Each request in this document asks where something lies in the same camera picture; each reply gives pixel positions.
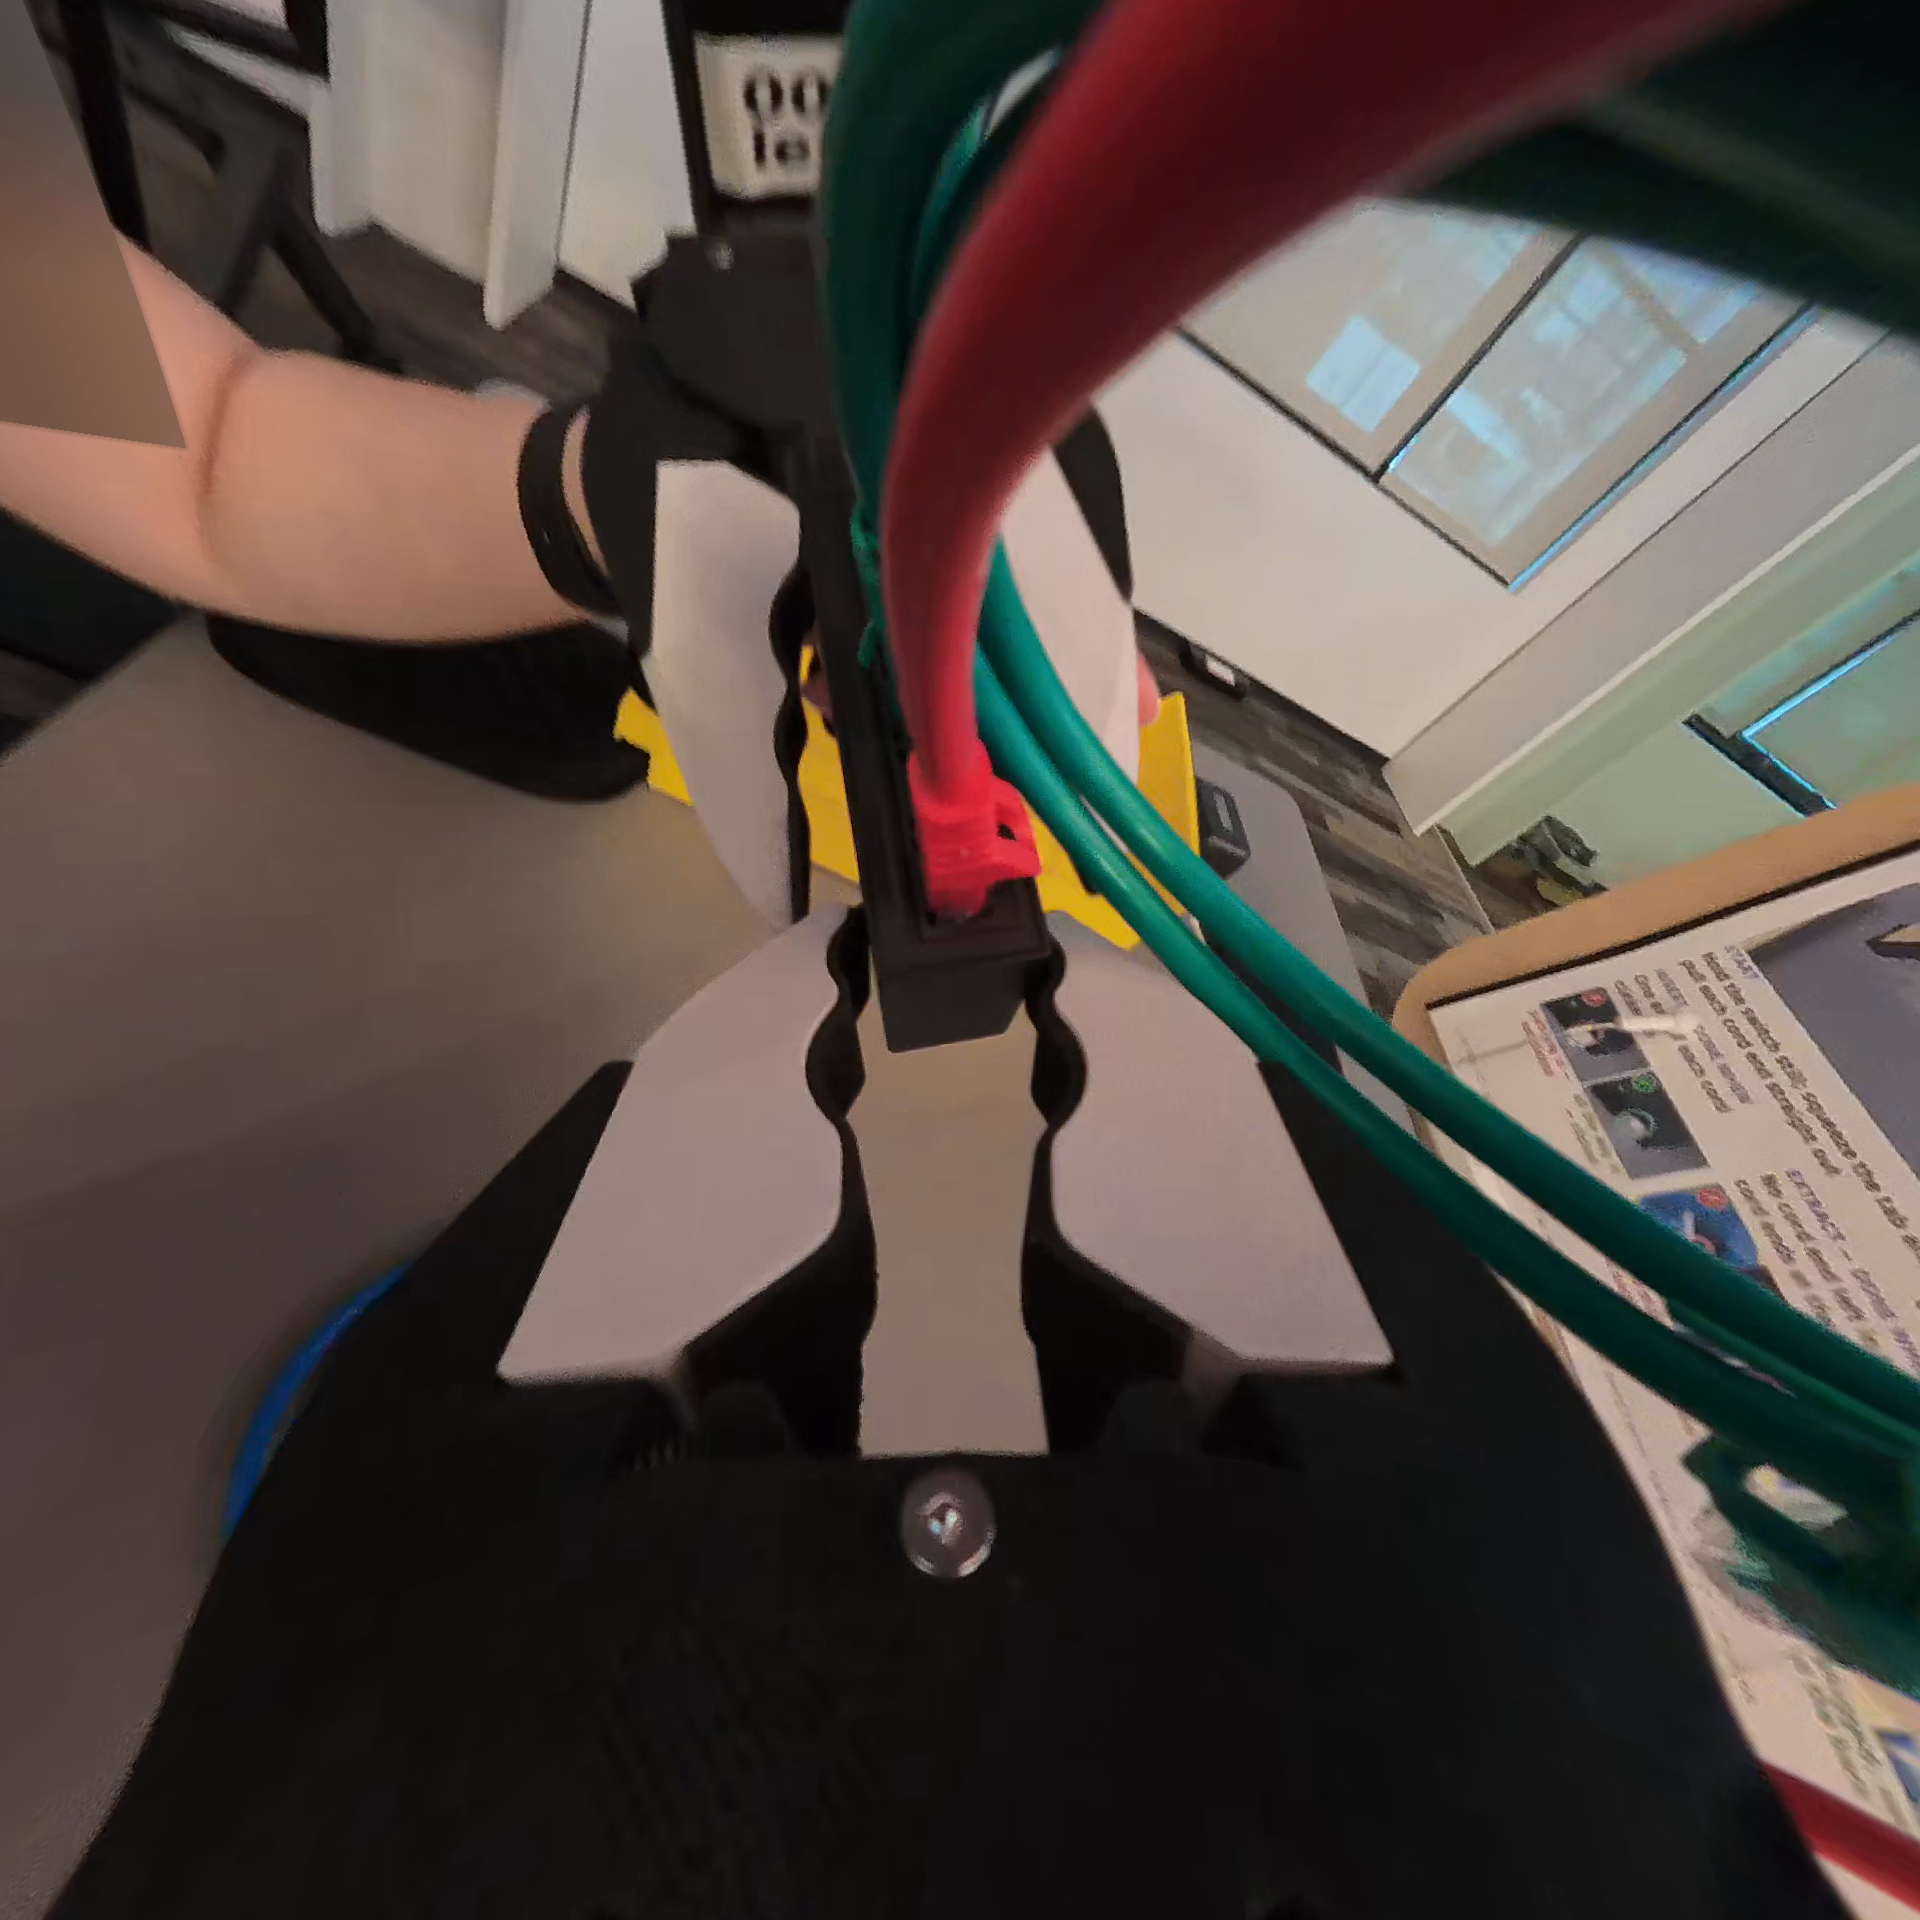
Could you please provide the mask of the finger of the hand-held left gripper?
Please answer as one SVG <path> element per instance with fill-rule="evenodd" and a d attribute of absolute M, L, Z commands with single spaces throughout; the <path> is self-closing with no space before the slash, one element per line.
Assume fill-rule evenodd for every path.
<path fill-rule="evenodd" d="M 773 637 L 800 538 L 799 510 L 732 464 L 657 468 L 644 680 L 712 851 L 776 931 L 804 917 L 794 904 L 793 790 L 776 754 L 790 683 Z"/>
<path fill-rule="evenodd" d="M 1076 712 L 1112 757 L 1137 757 L 1158 716 L 1147 690 L 1135 609 L 1099 551 L 1059 454 L 1014 493 L 1000 545 L 1028 622 Z"/>

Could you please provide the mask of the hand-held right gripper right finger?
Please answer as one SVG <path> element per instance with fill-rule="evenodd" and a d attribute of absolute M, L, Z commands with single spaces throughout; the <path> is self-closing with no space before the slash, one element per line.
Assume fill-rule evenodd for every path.
<path fill-rule="evenodd" d="M 1050 1448 L 1135 1387 L 1213 1417 L 1248 1378 L 1395 1355 L 1254 1055 L 1158 967 L 1059 945 L 1026 999 L 1043 1119 L 1023 1327 Z"/>

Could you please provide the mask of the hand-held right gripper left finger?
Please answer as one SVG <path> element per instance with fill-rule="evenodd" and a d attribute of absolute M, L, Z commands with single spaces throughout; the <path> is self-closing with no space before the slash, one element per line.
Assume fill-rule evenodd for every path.
<path fill-rule="evenodd" d="M 866 920 L 828 907 L 638 1047 L 498 1360 L 648 1380 L 688 1413 L 764 1389 L 800 1448 L 857 1448 L 874 1222 L 852 1137 Z"/>

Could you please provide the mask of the yellow plastic bin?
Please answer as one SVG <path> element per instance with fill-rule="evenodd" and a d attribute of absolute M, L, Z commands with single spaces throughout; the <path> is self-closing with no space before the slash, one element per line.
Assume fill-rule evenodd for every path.
<path fill-rule="evenodd" d="M 809 820 L 811 852 L 819 868 L 857 889 L 858 867 L 843 757 L 830 724 L 811 700 L 803 703 L 803 715 L 807 737 L 799 762 L 799 786 Z M 678 804 L 693 802 L 661 715 L 637 690 L 629 690 L 618 704 L 615 740 L 647 757 L 644 783 L 651 790 Z M 1177 833 L 1189 852 L 1199 852 L 1197 777 L 1189 704 L 1182 694 L 1163 696 L 1156 719 L 1138 731 L 1137 744 L 1137 786 L 1143 801 Z M 1040 814 L 1031 813 L 1028 823 L 1040 852 L 1039 904 L 1048 914 L 1069 917 L 1115 948 L 1137 948 L 1140 937 L 1135 926 L 1112 902 L 1081 880 L 1067 849 L 1045 827 Z"/>

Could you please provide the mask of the black network switch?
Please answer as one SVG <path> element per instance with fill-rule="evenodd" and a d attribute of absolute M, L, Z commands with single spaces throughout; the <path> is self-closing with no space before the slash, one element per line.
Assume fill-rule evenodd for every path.
<path fill-rule="evenodd" d="M 838 439 L 804 436 L 788 459 L 788 479 L 884 1040 L 901 1052 L 997 1039 L 1023 1012 L 1031 978 L 1053 950 L 1039 889 L 1028 878 L 1000 882 L 971 920 L 940 920 L 929 904 L 892 671 L 878 646 L 868 663 L 861 659 L 871 595 Z"/>

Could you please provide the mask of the person's left forearm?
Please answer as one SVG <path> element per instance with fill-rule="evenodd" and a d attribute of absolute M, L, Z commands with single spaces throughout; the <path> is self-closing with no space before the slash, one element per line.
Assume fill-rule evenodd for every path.
<path fill-rule="evenodd" d="M 291 633 L 440 644 L 586 617 L 520 509 L 539 397 L 264 348 L 116 244 L 183 445 L 9 422 L 7 517 L 172 604 Z"/>

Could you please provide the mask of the large window with blind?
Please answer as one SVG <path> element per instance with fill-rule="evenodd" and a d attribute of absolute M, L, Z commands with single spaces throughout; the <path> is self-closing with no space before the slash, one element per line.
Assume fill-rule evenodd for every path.
<path fill-rule="evenodd" d="M 1630 527 L 1663 528 L 1890 333 L 1641 244 L 1359 201 L 1179 340 L 1520 589 L 1639 493 Z"/>

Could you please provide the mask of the printed instruction sheet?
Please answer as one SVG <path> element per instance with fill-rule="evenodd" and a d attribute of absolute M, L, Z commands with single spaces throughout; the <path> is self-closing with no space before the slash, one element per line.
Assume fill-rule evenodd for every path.
<path fill-rule="evenodd" d="M 1916 857 L 1427 1003 L 1468 1087 L 1736 1283 L 1916 1377 Z M 1548 1340 L 1752 1749 L 1914 1840 L 1916 1680 L 1886 1686 L 1782 1621 L 1686 1469 L 1705 1429 L 1560 1329 Z"/>

